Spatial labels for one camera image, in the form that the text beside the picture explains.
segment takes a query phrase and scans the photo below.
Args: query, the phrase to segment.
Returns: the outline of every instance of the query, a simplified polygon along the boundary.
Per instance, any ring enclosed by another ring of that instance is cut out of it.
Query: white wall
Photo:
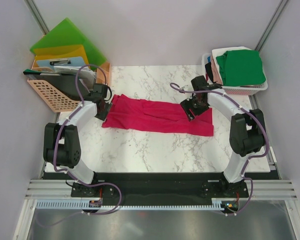
[[[38,177],[45,124],[54,118],[22,74],[41,36],[23,0],[0,0],[0,240],[13,236],[29,181]]]
[[[48,27],[64,18],[113,66],[200,65],[215,48],[254,48],[280,0],[34,0]]]
[[[289,2],[261,57],[269,88],[257,100],[279,170],[300,200],[300,0]]]

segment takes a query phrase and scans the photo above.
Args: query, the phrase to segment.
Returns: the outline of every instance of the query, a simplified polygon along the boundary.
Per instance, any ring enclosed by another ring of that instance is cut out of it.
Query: white marble table
[[[114,94],[136,99],[180,103],[185,95],[170,88],[181,87],[201,74],[201,66],[119,66],[112,68]],[[242,106],[251,108],[247,96],[232,95]],[[91,119],[79,133],[81,157],[96,172],[222,172],[232,149],[229,144],[230,122],[213,110],[214,136],[155,133],[116,128],[101,128]],[[53,172],[48,163],[46,172]],[[269,172],[266,157],[254,159],[247,172]]]

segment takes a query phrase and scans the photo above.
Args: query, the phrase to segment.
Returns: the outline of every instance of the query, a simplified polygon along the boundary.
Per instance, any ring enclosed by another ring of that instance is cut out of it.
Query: folded red fabric
[[[157,133],[179,133],[211,137],[214,135],[212,109],[193,121],[188,121],[177,103],[132,99],[114,95],[112,108],[102,124],[103,128],[135,129]]]

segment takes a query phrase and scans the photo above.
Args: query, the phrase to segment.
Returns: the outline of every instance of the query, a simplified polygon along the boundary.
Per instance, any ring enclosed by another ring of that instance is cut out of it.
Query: green cloth
[[[260,85],[266,81],[258,51],[233,50],[216,57],[224,86]]]
[[[102,65],[106,57],[96,48],[95,45],[77,28],[69,18],[65,18],[50,32],[35,43],[30,51],[35,49],[51,48],[68,45],[83,45],[89,64]]]

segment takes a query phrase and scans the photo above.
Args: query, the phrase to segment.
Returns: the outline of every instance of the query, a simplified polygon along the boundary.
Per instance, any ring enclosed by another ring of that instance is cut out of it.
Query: white laundry basket
[[[212,57],[211,53],[205,53],[202,55],[202,72],[203,75],[206,76],[206,68],[205,65],[208,63],[208,57]],[[227,94],[234,94],[234,95],[253,95],[259,91],[264,91],[268,88],[267,77],[265,77],[264,83],[260,85],[255,85],[253,87],[243,87],[243,86],[222,86]]]

